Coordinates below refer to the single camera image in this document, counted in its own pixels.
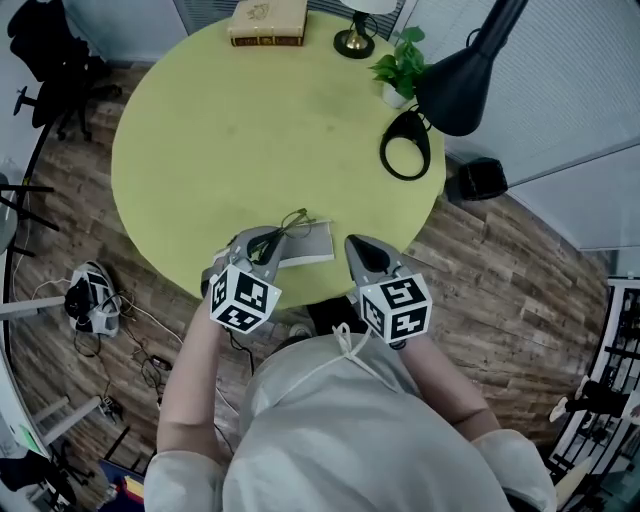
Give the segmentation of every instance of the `wooden floor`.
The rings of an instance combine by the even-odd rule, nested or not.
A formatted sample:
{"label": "wooden floor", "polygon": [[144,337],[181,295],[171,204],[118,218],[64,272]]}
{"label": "wooden floor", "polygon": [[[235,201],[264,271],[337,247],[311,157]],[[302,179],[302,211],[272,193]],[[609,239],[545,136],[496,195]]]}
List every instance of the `wooden floor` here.
{"label": "wooden floor", "polygon": [[[15,273],[15,294],[29,298],[41,283],[68,279],[80,263],[97,259],[116,286],[135,296],[136,304],[183,336],[198,300],[157,274],[138,253],[118,218],[110,188],[115,130],[144,73],[114,73],[124,95],[90,112],[94,142],[85,143],[75,125],[66,141],[53,136],[47,140],[33,183],[53,186],[56,193],[32,195],[30,207],[57,222],[61,231],[31,225],[28,247],[38,256],[22,260]],[[18,245],[24,243],[26,226],[23,222]],[[504,427],[518,429],[539,444],[551,442],[557,427],[548,423],[547,415],[577,385],[598,342],[608,293],[605,258],[579,254],[509,197],[466,203],[463,209],[438,201],[407,255],[434,299],[432,337],[483,389]],[[61,294],[66,288],[64,282],[49,284],[38,296]],[[301,310],[284,312],[244,339],[257,363],[286,337],[286,325],[303,317]],[[149,318],[136,312],[123,325],[149,353],[175,359],[179,342]],[[62,308],[16,321],[11,331],[17,380],[32,411],[62,395],[77,406],[92,395],[103,395],[107,385],[108,394],[124,407],[124,422],[114,425],[93,412],[68,434],[83,464],[98,475],[78,491],[81,503],[93,507],[106,486],[96,461],[125,424],[131,434],[116,452],[116,462],[130,465],[154,449],[156,391],[145,384],[141,353],[135,354],[138,346],[121,332],[103,341],[100,358],[83,357],[74,349]],[[84,345],[97,348],[88,337],[76,341],[85,352]],[[250,378],[248,361],[230,347],[222,357],[218,385],[237,407]],[[216,413],[235,447],[239,438],[234,413],[222,403]]]}

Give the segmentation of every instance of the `lamp base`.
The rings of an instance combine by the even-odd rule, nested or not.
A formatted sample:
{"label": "lamp base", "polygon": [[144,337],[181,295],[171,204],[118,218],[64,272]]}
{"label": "lamp base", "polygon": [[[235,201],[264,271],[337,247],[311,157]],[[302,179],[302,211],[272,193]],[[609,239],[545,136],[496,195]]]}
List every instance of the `lamp base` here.
{"label": "lamp base", "polygon": [[366,59],[373,53],[376,44],[366,34],[358,34],[355,30],[341,30],[333,38],[336,51],[349,59]]}

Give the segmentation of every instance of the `sleeve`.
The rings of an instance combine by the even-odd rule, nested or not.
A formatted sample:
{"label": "sleeve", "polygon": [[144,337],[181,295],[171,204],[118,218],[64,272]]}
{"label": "sleeve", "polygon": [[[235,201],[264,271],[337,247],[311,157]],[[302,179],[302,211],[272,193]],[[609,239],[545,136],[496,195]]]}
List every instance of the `sleeve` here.
{"label": "sleeve", "polygon": [[199,453],[170,451],[156,455],[144,480],[145,512],[222,510],[224,473]]}
{"label": "sleeve", "polygon": [[555,512],[556,490],[536,446],[515,430],[494,430],[473,441],[508,497]]}

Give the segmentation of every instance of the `lamp shade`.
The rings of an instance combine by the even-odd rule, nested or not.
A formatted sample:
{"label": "lamp shade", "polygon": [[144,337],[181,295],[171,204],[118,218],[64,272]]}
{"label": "lamp shade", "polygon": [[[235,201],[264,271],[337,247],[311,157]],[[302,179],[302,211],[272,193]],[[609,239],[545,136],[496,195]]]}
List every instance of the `lamp shade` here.
{"label": "lamp shade", "polygon": [[396,8],[396,0],[340,0],[354,11],[367,14],[389,14]]}
{"label": "lamp shade", "polygon": [[414,86],[420,112],[447,135],[469,135],[480,125],[493,62],[527,0],[497,0],[467,48],[428,67]]}

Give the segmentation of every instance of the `round table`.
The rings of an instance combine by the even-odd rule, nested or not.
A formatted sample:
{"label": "round table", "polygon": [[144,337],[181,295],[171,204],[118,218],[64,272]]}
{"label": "round table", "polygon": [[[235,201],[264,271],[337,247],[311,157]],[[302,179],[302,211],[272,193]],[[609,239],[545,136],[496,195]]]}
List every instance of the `round table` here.
{"label": "round table", "polygon": [[[384,169],[380,139],[399,111],[368,67],[393,47],[376,38],[368,59],[342,57],[333,36],[348,25],[309,12],[303,47],[234,48],[221,21],[173,48],[131,96],[113,146],[118,212],[140,253],[191,294],[236,233],[279,225],[298,208],[333,221],[336,258],[281,269],[278,308],[353,287],[347,235],[404,250],[423,226],[444,186],[443,137],[429,132],[421,179]],[[398,169],[422,164],[408,141],[392,141],[388,154]]]}

